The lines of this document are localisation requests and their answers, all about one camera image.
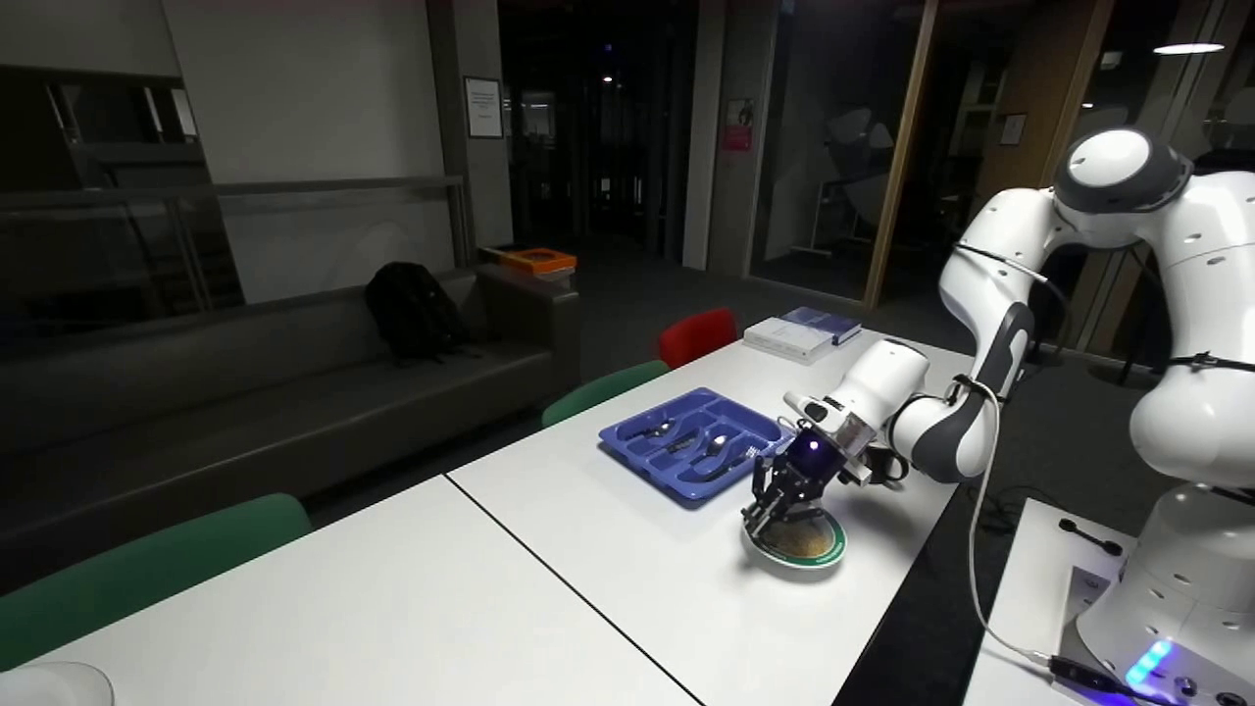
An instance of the blue tray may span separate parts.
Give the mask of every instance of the blue tray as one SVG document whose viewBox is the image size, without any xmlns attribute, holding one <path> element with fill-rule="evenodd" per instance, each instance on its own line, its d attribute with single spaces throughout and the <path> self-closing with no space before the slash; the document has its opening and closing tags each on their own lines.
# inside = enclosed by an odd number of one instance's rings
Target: blue tray
<svg viewBox="0 0 1255 706">
<path fill-rule="evenodd" d="M 780 427 L 712 387 L 602 431 L 602 452 L 661 486 L 679 507 L 704 507 L 755 469 L 755 457 L 780 438 Z"/>
</svg>

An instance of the red chair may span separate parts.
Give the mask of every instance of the red chair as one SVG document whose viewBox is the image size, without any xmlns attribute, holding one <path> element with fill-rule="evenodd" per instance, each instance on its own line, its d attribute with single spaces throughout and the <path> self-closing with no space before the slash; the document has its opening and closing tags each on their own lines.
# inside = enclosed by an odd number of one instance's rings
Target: red chair
<svg viewBox="0 0 1255 706">
<path fill-rule="evenodd" d="M 679 317 L 661 333 L 661 355 L 679 368 L 743 338 L 739 312 L 725 306 Z"/>
</svg>

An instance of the orange box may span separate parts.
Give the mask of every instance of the orange box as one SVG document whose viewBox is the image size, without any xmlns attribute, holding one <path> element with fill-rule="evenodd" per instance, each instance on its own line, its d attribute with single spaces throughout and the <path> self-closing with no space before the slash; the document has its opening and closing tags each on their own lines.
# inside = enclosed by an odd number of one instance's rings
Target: orange box
<svg viewBox="0 0 1255 706">
<path fill-rule="evenodd" d="M 529 247 L 529 251 L 497 251 L 510 269 L 533 276 L 533 278 L 565 278 L 578 269 L 578 256 L 553 251 L 553 247 Z"/>
</svg>

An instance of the ceiling light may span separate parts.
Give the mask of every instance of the ceiling light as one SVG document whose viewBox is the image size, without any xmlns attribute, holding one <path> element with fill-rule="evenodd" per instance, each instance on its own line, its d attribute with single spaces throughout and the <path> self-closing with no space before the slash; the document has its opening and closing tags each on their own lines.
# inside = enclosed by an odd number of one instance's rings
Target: ceiling light
<svg viewBox="0 0 1255 706">
<path fill-rule="evenodd" d="M 1155 55 L 1215 55 L 1223 43 L 1160 43 Z"/>
</svg>

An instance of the white table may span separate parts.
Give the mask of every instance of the white table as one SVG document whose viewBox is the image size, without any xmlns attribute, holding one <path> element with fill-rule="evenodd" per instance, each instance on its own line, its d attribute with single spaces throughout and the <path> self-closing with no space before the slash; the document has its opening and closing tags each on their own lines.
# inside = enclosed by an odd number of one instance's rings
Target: white table
<svg viewBox="0 0 1255 706">
<path fill-rule="evenodd" d="M 117 706 L 692 702 L 444 480 L 48 657 Z"/>
<path fill-rule="evenodd" d="M 1019 528 L 1011 540 L 1011 555 L 1003 566 L 1003 580 L 995 588 L 995 603 L 988 612 L 988 627 L 1037 656 L 1061 656 L 1062 623 L 1066 623 L 1066 595 L 1070 574 L 1096 574 L 1116 580 L 1122 562 L 1103 552 L 1096 540 L 1061 528 L 1062 514 L 1042 503 L 1023 503 Z M 1100 521 L 1074 519 L 1086 535 L 1103 540 L 1118 540 L 1131 555 L 1134 540 L 1116 535 Z M 1011 652 L 986 634 L 973 677 L 968 677 L 968 706 L 1074 706 L 1086 702 L 1066 687 L 1052 687 L 1016 668 Z"/>
<path fill-rule="evenodd" d="M 833 392 L 871 338 L 858 333 L 807 366 L 746 340 L 725 346 L 450 480 L 704 702 L 833 702 L 954 486 L 923 474 L 900 495 L 833 486 L 824 507 L 846 528 L 846 555 L 838 574 L 804 586 L 746 562 L 750 480 L 704 511 L 683 511 L 607 457 L 598 431 L 692 387 L 786 417 L 786 392 Z M 925 355 L 929 392 L 968 371 L 968 355 Z"/>
</svg>

